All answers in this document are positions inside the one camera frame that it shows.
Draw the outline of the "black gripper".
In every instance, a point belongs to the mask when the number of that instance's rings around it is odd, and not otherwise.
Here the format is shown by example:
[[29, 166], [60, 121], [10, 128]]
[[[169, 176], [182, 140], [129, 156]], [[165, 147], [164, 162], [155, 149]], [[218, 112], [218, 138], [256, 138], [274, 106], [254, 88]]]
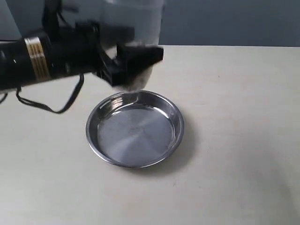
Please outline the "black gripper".
[[164, 57], [159, 46], [119, 45], [110, 58], [101, 45], [134, 40], [135, 29], [130, 26], [80, 21], [71, 27], [44, 22], [43, 31], [43, 80], [95, 73], [112, 87], [145, 87], [153, 66]]

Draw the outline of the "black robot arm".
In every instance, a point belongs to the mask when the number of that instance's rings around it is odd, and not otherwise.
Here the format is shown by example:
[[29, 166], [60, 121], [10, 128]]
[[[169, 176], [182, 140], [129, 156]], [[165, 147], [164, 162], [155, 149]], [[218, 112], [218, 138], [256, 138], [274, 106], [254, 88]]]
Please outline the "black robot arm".
[[114, 58], [100, 45], [99, 25], [88, 21], [74, 28], [1, 44], [0, 89], [16, 89], [85, 73], [95, 73], [111, 86], [128, 85], [159, 63], [162, 47], [118, 45]]

